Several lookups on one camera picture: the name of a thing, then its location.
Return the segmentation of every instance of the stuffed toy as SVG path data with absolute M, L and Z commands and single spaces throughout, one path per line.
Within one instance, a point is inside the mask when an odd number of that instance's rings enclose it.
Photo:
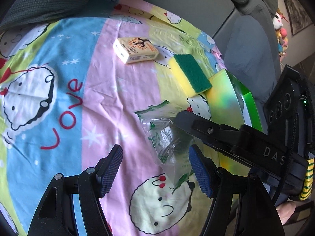
M 286 50 L 288 48 L 288 38 L 287 38 L 287 31 L 283 28 L 282 19 L 285 19 L 287 22 L 288 20 L 284 17 L 283 13 L 279 9 L 277 9 L 276 15 L 273 18 L 273 26 L 276 31 L 276 37 L 278 40 L 278 52 L 280 56 L 280 61 L 286 56 Z

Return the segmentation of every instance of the cartoon print fabric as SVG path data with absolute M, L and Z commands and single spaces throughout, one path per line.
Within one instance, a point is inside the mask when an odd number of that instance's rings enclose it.
M 124 65 L 112 46 L 126 36 L 148 37 L 159 57 Z M 100 200 L 113 235 L 198 235 L 211 201 L 194 175 L 172 193 L 134 112 L 168 100 L 210 119 L 204 96 L 188 99 L 167 63 L 174 54 L 192 54 L 209 78 L 223 64 L 218 52 L 205 33 L 141 0 L 90 0 L 75 18 L 4 32 L 0 211 L 12 229 L 27 234 L 56 173 L 80 174 L 117 143 L 124 159 Z M 74 205 L 79 234 L 86 235 L 77 196 Z

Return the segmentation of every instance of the plastic bag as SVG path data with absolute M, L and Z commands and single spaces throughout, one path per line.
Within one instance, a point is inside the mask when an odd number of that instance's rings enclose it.
M 193 174 L 188 151 L 194 138 L 175 127 L 172 121 L 182 110 L 164 101 L 158 106 L 136 112 L 152 147 L 152 156 L 174 184 L 174 190 Z

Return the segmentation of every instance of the human hand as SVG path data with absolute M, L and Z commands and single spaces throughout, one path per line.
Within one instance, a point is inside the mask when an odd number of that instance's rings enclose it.
M 296 208 L 296 204 L 293 201 L 285 202 L 276 208 L 282 225 L 284 225 L 289 220 L 289 218 L 293 215 L 295 208 Z

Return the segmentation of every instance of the yellow sponge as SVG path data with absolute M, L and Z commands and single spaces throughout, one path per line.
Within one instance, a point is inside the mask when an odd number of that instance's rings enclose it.
M 192 55 L 174 55 L 169 61 L 169 66 L 189 98 L 212 87 Z

